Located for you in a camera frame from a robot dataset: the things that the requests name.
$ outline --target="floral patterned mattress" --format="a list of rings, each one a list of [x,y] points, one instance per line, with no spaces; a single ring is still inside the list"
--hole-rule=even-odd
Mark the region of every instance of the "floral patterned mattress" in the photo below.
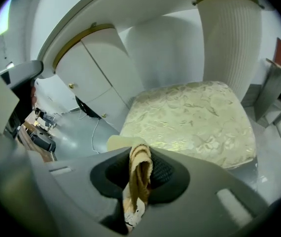
[[[138,95],[122,136],[224,168],[255,158],[255,138],[233,91],[218,81],[158,88]]]

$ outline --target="white cabinet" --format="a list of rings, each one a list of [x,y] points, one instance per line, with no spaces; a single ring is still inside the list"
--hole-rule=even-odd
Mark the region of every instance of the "white cabinet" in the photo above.
[[[111,88],[84,45],[79,42],[59,61],[56,74],[82,101],[89,102]]]
[[[128,107],[144,91],[141,78],[116,29],[103,29],[81,39],[113,88]]]
[[[129,109],[113,88],[87,103],[87,106],[119,132],[129,112]]]

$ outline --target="light fixture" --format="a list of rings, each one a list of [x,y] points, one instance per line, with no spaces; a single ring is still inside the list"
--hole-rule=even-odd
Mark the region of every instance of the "light fixture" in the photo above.
[[[14,64],[13,64],[12,62],[10,62],[10,63],[6,66],[7,69],[11,69],[11,68],[13,68],[13,67],[14,67]]]
[[[0,9],[0,35],[8,30],[10,4],[11,0],[7,0]]]

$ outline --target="beige cloth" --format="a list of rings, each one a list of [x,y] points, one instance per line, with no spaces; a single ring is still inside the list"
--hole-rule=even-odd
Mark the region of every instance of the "beige cloth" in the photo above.
[[[149,196],[150,175],[153,164],[148,144],[141,138],[112,135],[107,141],[107,150],[132,147],[130,151],[129,183],[123,191],[124,218],[129,231],[141,220]]]

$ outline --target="ribbed column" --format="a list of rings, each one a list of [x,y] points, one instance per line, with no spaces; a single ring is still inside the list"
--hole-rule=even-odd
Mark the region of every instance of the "ribbed column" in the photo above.
[[[231,87],[241,101],[256,72],[261,42],[261,9],[250,0],[203,0],[203,80]]]

